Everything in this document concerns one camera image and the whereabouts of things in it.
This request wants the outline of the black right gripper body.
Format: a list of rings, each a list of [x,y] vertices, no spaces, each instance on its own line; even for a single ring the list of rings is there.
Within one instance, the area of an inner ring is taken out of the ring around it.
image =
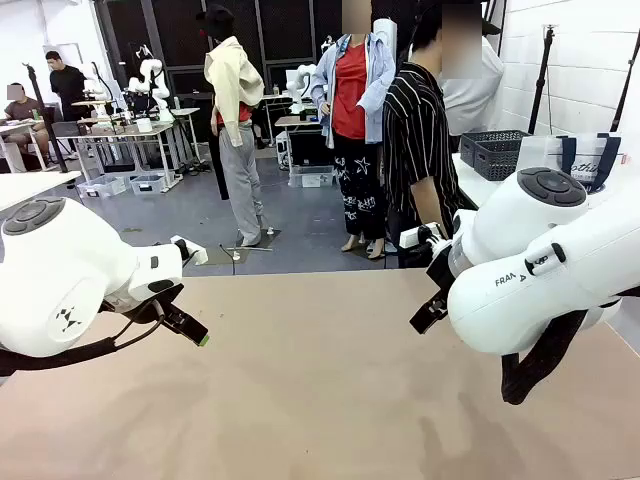
[[[452,248],[452,242],[449,240],[427,241],[432,254],[431,263],[427,267],[427,275],[438,286],[438,292],[429,300],[428,304],[432,306],[445,306],[447,296],[451,286],[455,281],[455,275],[449,266],[449,254]]]

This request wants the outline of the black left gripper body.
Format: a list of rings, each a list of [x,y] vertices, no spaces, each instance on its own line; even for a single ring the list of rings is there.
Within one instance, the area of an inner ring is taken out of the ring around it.
[[[117,300],[114,296],[102,301],[102,311],[123,315],[130,321],[157,321],[159,311],[166,320],[179,318],[184,312],[174,304],[174,300],[184,289],[183,283],[178,283],[160,292],[152,292],[151,297],[138,301]]]

